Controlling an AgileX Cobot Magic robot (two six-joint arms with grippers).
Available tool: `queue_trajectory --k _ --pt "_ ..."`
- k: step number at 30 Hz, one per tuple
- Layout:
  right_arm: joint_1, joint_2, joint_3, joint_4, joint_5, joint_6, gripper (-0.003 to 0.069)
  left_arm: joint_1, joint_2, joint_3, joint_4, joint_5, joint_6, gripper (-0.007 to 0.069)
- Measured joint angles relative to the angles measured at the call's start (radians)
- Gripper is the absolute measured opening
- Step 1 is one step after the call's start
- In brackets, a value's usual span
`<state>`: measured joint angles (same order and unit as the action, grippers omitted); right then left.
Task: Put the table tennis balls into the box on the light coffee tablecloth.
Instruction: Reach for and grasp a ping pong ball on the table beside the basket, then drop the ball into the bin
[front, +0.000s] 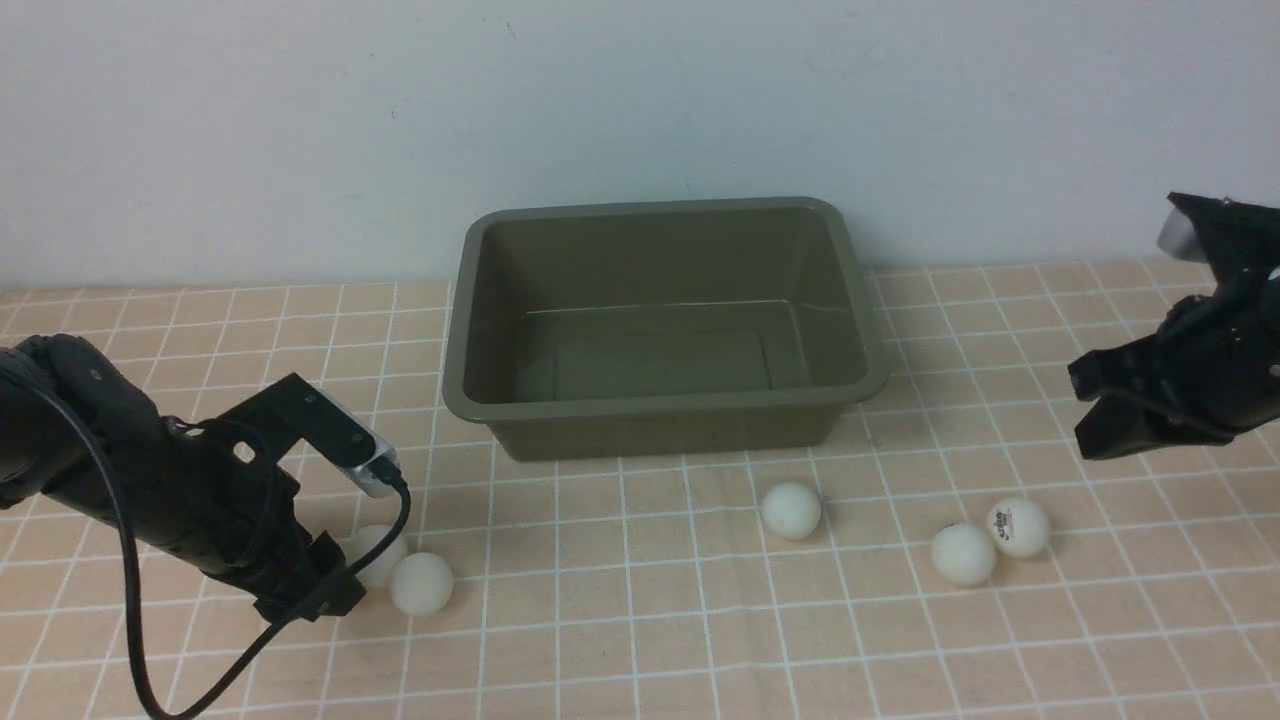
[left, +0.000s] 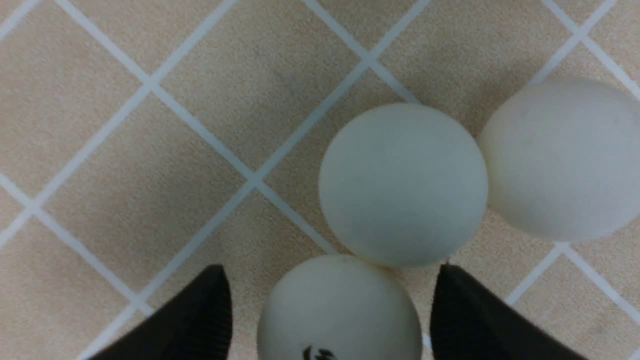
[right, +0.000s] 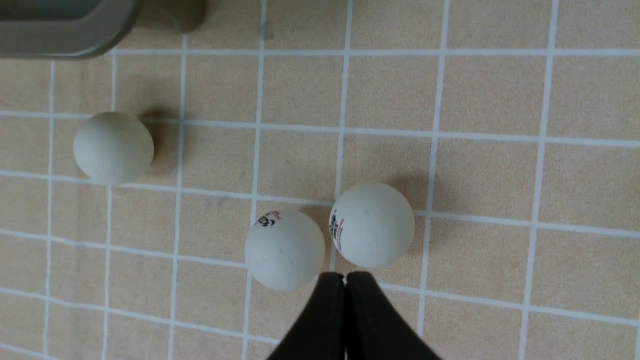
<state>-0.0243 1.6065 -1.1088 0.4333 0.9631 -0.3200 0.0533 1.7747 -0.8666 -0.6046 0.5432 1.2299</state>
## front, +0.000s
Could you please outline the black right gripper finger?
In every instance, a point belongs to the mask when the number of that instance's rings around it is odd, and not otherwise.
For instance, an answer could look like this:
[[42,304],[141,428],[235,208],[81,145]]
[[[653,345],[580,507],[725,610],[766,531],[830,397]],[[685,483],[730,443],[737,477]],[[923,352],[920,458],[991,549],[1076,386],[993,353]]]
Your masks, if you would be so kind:
[[1146,345],[1091,350],[1068,364],[1068,375],[1079,401],[1102,397],[1143,397],[1151,392]]
[[1146,407],[1129,398],[1102,397],[1075,424],[1085,460],[1103,461],[1188,446],[1225,446],[1236,433],[1190,416]]

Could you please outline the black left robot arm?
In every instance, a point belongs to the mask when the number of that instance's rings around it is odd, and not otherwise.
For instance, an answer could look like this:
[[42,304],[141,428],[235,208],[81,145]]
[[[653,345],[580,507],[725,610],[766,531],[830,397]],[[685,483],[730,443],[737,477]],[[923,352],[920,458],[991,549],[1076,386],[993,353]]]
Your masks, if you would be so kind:
[[362,464],[374,448],[369,429],[294,373],[184,421],[78,336],[3,351],[3,506],[41,495],[118,527],[102,455],[133,537],[251,594],[269,621],[329,578],[337,585],[305,619],[346,615],[365,593],[339,542],[294,514],[300,483],[282,460],[302,442],[338,462]]

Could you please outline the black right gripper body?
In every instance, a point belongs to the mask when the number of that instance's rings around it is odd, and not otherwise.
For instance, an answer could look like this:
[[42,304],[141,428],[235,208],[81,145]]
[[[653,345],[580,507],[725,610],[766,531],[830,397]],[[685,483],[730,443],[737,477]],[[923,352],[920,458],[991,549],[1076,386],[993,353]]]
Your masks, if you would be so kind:
[[1119,398],[1201,419],[1236,437],[1277,420],[1275,290],[1187,297],[1155,333],[1125,345],[1149,348],[1151,392]]

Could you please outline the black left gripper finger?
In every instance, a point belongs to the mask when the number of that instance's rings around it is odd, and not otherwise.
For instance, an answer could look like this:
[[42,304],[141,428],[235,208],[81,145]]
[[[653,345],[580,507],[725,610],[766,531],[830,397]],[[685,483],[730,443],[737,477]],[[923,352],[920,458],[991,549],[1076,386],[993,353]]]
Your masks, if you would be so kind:
[[367,594],[349,570],[339,541],[321,533],[308,542],[288,536],[265,556],[253,580],[253,609],[269,623],[343,618]]

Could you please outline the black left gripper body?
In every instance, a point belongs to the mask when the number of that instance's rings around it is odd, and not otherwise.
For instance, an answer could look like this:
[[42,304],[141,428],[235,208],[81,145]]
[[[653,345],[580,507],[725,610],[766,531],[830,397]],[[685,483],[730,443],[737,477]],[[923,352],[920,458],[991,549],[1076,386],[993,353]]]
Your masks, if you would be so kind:
[[270,548],[312,536],[294,515],[300,483],[244,462],[223,434],[166,433],[159,445],[106,443],[134,537],[215,582],[253,591]]

